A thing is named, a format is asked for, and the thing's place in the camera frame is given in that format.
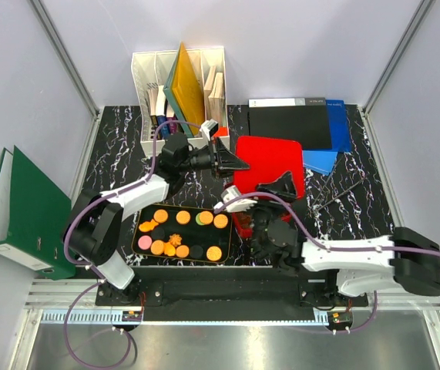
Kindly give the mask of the red tin lid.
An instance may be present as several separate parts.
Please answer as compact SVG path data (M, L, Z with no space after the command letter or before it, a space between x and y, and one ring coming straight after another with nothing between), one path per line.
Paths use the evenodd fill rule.
M261 183L273 183L286 172L291 172L297 199L305 193L302 145L293 140L261 136L241 136L235 155L246 162L249 170L236 171L233 185L241 193L256 190Z

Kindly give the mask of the red tin box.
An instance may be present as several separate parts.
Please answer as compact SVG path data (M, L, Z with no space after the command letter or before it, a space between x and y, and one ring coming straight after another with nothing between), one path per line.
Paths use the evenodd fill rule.
M287 223L292 219L292 216L281 204L268 200L259 200L249 210L231 214L233 225L241 239L251 238L254 227L254 212L256 210L266 211L270 218L280 218Z

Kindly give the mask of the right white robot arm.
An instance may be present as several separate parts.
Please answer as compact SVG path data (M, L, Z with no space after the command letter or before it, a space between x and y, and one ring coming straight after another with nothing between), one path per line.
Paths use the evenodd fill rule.
M440 296L440 247L432 240L407 227L372 239L316 239L278 190L277 182L261 184L251 196L266 197L282 206L304 236L298 236L286 222L275 220L267 224L265 239L308 271L337 271L336 279L322 288L327 303L337 306L349 297L396 284L410 294Z

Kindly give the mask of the orange small box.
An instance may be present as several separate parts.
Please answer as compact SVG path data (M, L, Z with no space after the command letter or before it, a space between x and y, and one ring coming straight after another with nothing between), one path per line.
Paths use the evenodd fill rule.
M213 135L214 137L223 137L223 136L228 136L228 128L226 127L219 127L218 130L215 132L215 134Z

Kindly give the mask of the round biscuit behind green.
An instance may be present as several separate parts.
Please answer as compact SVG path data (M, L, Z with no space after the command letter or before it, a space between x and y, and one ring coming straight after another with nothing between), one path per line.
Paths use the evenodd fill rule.
M181 225L188 224L191 220L190 213L186 210L181 210L176 214L176 222Z

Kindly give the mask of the white file organizer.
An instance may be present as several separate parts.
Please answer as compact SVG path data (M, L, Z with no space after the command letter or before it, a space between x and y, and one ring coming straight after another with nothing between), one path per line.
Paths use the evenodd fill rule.
M135 52L131 70L142 117L140 143L150 157L173 133L186 135L195 147L206 140L199 126L218 122L213 138L230 146L226 104L226 63L223 46Z

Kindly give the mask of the black cookie tray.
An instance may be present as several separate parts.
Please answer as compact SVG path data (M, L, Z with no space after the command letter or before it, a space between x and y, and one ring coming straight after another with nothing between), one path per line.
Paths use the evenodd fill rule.
M163 223L159 224L157 227L162 227L166 232L166 238L163 240L164 243L169 243L170 235L179 234L182 237L182 244L186 245L189 248L193 245L200 245L203 248L203 258L200 260L194 260L190 257L190 255L186 258L178 258L176 255L174 257L167 257L164 253L161 255L153 255L149 250L141 250L138 247L138 239L143 235L151 234L151 231L148 233L142 233L139 231L138 226L145 222L153 220L153 215L156 210L164 209L167 211L169 218ZM186 210L190 213L191 220L188 224L181 225L176 222L176 214L181 211ZM228 216L229 223L223 228L219 229L213 225L213 222L208 225L200 226L196 223L196 215L202 211L209 211L214 216L215 214L212 210L197 208L197 207L179 207L173 205L166 204L152 204L148 207L143 208L139 213L138 223L134 232L133 242L131 244L132 252L134 254L145 256L145 257L156 257L161 259L173 259L176 261L186 261L193 262L195 264L199 263L210 263L210 264L222 264L227 260L230 255L230 238L233 231L233 221L232 217L227 213L218 213L225 214ZM217 262L212 262L207 260L207 249L211 246L218 246L222 250L222 258Z

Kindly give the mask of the yellow teal book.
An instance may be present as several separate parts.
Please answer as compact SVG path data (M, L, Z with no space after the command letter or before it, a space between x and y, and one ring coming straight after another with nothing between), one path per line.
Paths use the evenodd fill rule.
M193 123L193 126L181 123L186 136L196 137L205 119L203 91L183 42L180 43L163 92L175 116L180 121Z

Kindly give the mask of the large round biscuit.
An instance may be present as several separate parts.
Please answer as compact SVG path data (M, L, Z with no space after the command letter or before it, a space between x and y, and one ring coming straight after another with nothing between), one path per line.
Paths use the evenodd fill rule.
M153 215L153 219L159 224L165 223L168 220L168 218L169 218L169 215L168 215L167 211L164 209L156 210Z

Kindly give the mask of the corner round biscuit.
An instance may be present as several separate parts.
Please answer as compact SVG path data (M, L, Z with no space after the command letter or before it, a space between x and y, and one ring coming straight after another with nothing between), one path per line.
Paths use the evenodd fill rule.
M211 246L207 249L207 260L217 262L222 258L222 250L218 246Z

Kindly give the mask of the black sandwich cookie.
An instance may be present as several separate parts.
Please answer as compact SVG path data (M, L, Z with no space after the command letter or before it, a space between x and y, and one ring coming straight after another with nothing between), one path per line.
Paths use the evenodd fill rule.
M203 258L203 248L200 245L193 245L190 247L190 257L194 260Z
M156 227L151 231L150 236L154 241L164 241L166 238L166 232L162 227Z

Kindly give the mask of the plain round orange cookie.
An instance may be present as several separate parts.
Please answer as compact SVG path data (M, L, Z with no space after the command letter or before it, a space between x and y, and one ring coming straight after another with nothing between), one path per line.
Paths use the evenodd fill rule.
M190 249L186 245L180 245L179 247L176 248L176 256L178 258L186 258L189 256L189 254L190 254Z

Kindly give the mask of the fish shaped cookie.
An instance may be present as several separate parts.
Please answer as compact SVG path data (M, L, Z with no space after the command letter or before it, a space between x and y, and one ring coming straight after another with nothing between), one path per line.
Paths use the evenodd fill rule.
M145 221L141 223L138 226L139 231L142 233L148 233L150 231L153 231L155 227L157 227L159 224L155 220Z

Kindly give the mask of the small fish cookie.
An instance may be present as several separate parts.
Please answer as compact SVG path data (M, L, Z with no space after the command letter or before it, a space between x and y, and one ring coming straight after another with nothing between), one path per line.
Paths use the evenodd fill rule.
M167 257L174 257L176 255L176 247L173 246L171 243L165 243L164 244L164 254Z

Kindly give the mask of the lower round biscuit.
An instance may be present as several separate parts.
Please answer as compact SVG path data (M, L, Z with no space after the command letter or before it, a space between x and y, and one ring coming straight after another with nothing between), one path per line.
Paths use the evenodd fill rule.
M153 255L161 255L164 253L165 243L162 240L155 240L152 242L150 251Z

